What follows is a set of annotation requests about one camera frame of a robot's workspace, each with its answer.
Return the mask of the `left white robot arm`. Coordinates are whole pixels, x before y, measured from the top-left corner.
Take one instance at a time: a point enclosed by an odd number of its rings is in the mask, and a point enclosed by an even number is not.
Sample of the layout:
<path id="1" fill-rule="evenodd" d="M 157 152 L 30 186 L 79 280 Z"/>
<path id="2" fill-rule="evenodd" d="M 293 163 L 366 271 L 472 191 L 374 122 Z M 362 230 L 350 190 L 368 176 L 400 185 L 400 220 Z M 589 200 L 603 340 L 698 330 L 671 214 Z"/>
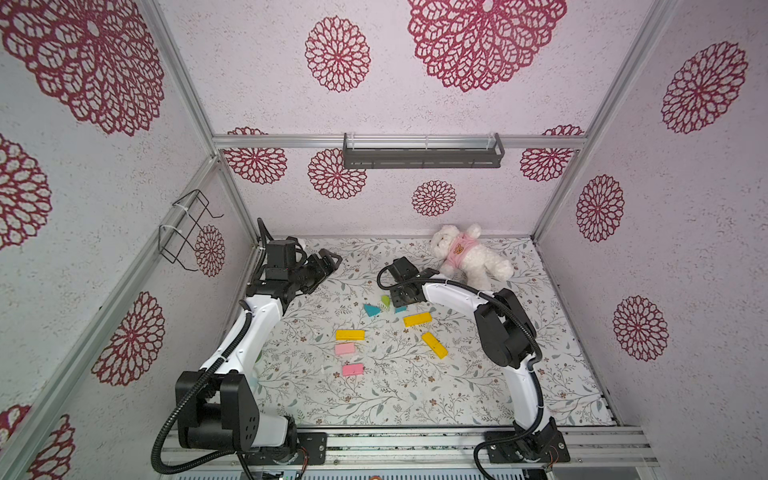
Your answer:
<path id="1" fill-rule="evenodd" d="M 262 450 L 281 462 L 297 454 L 295 421 L 260 411 L 249 371 L 290 303 L 314 292 L 341 263 L 326 249 L 307 255 L 288 241 L 267 249 L 230 332 L 198 370 L 183 372 L 176 382 L 173 423 L 181 447 L 224 454 Z"/>

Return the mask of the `teal triangle block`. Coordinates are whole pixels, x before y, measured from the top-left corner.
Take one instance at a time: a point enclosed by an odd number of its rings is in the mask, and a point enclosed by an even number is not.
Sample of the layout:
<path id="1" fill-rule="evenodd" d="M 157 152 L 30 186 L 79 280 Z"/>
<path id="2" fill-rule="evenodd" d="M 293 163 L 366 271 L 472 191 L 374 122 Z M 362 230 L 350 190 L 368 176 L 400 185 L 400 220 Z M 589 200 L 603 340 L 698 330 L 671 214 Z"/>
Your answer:
<path id="1" fill-rule="evenodd" d="M 363 308 L 368 317 L 375 317 L 381 313 L 381 309 L 377 306 L 364 304 Z"/>

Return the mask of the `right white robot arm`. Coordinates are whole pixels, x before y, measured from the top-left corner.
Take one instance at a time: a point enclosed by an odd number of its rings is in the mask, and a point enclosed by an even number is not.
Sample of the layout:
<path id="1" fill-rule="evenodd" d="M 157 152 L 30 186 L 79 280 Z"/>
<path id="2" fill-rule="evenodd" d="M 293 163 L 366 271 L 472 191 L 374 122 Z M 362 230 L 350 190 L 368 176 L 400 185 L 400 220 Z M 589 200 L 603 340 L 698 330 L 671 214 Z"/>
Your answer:
<path id="1" fill-rule="evenodd" d="M 482 291 L 433 269 L 392 285 L 377 284 L 389 292 L 396 306 L 429 302 L 473 319 L 483 353 L 502 369 L 513 403 L 513 428 L 501 434 L 489 433 L 474 447 L 473 460 L 479 470 L 483 469 L 482 452 L 505 456 L 512 463 L 554 465 L 571 460 L 536 373 L 544 355 L 534 325 L 512 291 Z"/>

